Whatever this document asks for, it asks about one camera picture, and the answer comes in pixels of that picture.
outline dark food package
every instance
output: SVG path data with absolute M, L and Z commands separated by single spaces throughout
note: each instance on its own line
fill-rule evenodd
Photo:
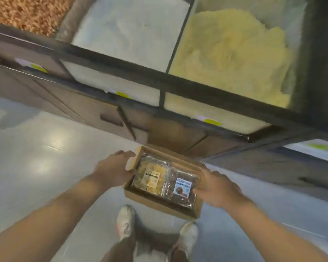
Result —
M 137 189 L 145 190 L 158 197 L 165 193 L 166 181 L 170 163 L 150 154 L 143 154 L 138 166 L 138 174 L 132 185 Z
M 196 195 L 192 189 L 198 180 L 198 175 L 172 168 L 166 185 L 165 198 L 183 207 L 192 208 L 196 200 Z

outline glossy tile floor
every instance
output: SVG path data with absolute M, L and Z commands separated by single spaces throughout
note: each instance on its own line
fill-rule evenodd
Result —
M 92 171 L 116 150 L 138 144 L 0 98 L 0 232 Z M 271 218 L 328 252 L 328 203 L 218 169 L 237 182 Z M 85 214 L 53 261 L 100 261 L 118 241 L 116 218 L 131 204 L 153 230 L 177 233 L 184 221 L 106 192 Z M 263 261 L 253 244 L 220 209 L 203 206 L 201 237 L 191 261 Z

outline cardboard box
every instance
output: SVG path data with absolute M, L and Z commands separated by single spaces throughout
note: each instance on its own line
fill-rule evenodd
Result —
M 199 162 L 196 162 L 190 158 L 187 158 L 183 155 L 174 153 L 168 149 L 164 149 L 162 147 L 158 147 L 155 145 L 146 145 L 142 146 L 138 149 L 136 153 L 136 157 L 133 159 L 133 163 L 131 165 L 131 169 L 135 169 L 144 153 L 151 153 L 153 155 L 157 155 L 159 158 L 167 159 L 172 163 L 172 166 L 177 168 L 187 170 L 188 172 L 192 172 L 200 176 L 200 181 L 196 183 L 196 187 L 204 187 L 205 179 L 202 173 L 202 168 L 205 168 L 205 165 Z M 123 185 L 124 194 L 127 198 L 141 203 L 147 207 L 152 209 L 179 217 L 185 220 L 196 220 L 200 216 L 200 211 L 203 205 L 203 201 L 199 198 L 196 198 L 193 208 L 187 208 L 170 201 L 167 201 L 163 198 L 156 197 L 152 194 L 149 194 L 145 191 L 141 191 L 139 189 L 133 188 L 131 186 L 132 178 L 130 181 Z

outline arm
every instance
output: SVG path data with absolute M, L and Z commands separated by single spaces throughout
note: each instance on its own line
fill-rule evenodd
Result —
M 208 170 L 204 174 L 207 189 L 193 191 L 210 205 L 224 208 L 266 262 L 328 262 L 326 253 L 267 217 L 227 176 Z
M 109 188 L 134 173 L 125 170 L 131 151 L 100 161 L 94 172 L 46 206 L 33 211 L 0 234 L 0 262 L 50 261 L 91 205 Z

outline person's left arm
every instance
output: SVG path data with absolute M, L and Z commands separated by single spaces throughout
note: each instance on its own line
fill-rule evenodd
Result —
M 91 205 L 108 189 L 123 185 L 134 175 L 125 170 L 134 156 L 132 151 L 110 155 L 91 175 L 3 231 L 0 262 L 50 261 Z

